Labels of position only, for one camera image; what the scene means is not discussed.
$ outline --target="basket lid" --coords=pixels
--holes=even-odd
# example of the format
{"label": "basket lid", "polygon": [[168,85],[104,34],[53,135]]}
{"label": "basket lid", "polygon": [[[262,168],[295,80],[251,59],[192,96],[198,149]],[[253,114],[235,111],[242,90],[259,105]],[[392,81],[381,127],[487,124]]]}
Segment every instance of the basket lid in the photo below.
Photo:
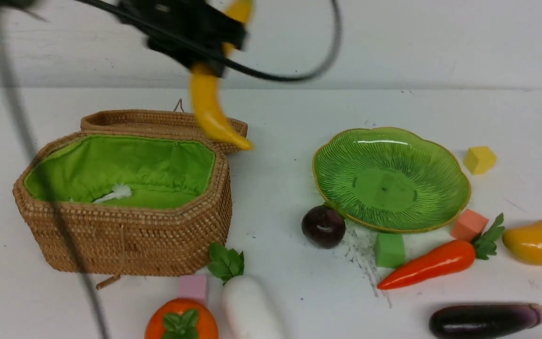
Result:
{"label": "basket lid", "polygon": [[[237,119],[228,118],[230,126],[239,135],[246,137],[248,125]],[[200,129],[193,114],[183,110],[179,99],[173,111],[163,110],[103,110],[81,119],[82,131],[146,132],[178,137],[199,137],[208,139]],[[240,149],[228,142],[211,141],[223,153],[238,152]]]}

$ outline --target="green fabric lining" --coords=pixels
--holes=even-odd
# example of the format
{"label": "green fabric lining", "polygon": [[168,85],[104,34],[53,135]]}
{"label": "green fabric lining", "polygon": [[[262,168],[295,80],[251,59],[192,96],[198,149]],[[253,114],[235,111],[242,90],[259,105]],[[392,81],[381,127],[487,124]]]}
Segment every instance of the green fabric lining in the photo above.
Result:
{"label": "green fabric lining", "polygon": [[24,186],[45,200],[35,173],[41,171],[58,202],[92,202],[125,184],[131,197],[102,204],[178,208],[206,191],[215,158],[197,141],[91,135],[50,154],[26,176]]}

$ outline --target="daikon radish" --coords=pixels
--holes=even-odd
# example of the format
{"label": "daikon radish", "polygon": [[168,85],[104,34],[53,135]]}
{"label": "daikon radish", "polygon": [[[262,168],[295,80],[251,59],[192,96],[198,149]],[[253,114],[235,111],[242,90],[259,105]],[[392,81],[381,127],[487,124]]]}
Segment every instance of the daikon radish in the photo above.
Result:
{"label": "daikon radish", "polygon": [[213,242],[208,270],[223,281],[223,310],[235,339],[287,339],[262,284],[244,275],[244,253]]}

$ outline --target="eggplant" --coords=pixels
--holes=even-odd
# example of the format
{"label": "eggplant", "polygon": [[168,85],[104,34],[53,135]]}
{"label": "eggplant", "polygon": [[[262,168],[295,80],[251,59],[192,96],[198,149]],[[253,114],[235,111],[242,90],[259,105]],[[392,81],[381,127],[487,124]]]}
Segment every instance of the eggplant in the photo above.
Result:
{"label": "eggplant", "polygon": [[336,247],[344,238],[346,223],[338,209],[326,202],[311,208],[301,222],[303,234],[314,244],[323,248]]}
{"label": "eggplant", "polygon": [[438,339],[494,339],[542,323],[542,306],[536,303],[457,305],[436,311],[430,331]]}

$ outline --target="green cube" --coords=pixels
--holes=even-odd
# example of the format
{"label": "green cube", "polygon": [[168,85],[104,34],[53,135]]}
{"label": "green cube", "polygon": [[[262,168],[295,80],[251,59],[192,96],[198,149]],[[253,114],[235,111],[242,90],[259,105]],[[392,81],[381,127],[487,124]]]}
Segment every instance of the green cube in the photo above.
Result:
{"label": "green cube", "polygon": [[398,268],[405,263],[405,243],[400,234],[378,233],[374,245],[376,266]]}

